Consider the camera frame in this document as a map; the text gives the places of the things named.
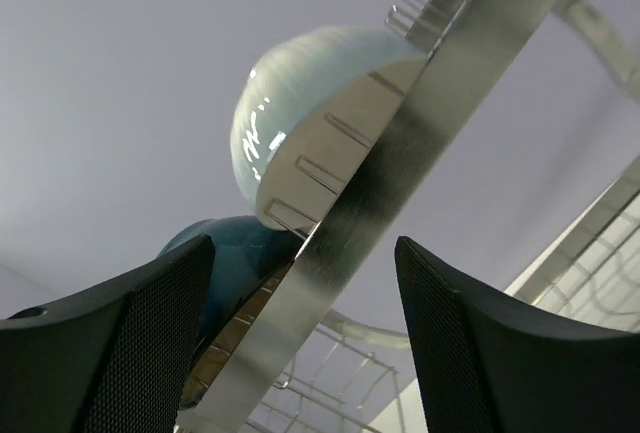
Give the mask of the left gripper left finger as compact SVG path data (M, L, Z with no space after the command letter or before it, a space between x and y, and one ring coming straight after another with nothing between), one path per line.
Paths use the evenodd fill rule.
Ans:
M2 431L173 431L214 255L199 236L2 320Z

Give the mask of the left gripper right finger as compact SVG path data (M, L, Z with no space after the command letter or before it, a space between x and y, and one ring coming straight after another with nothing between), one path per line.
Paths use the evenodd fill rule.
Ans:
M432 432L635 432L639 337L562 317L409 237L396 274Z

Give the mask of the teal bowl tan interior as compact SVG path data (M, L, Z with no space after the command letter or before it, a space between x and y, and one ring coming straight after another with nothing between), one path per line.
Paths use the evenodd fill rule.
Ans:
M242 215L193 223L171 238L159 254L201 235L211 238L215 258L181 410L200 403L303 245L290 231L269 229L256 217Z

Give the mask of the white bowl top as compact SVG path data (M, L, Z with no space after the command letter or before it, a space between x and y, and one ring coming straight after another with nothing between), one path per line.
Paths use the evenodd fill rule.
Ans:
M323 220L415 83L428 55L386 30L332 26L269 50L234 112L238 187L259 221Z

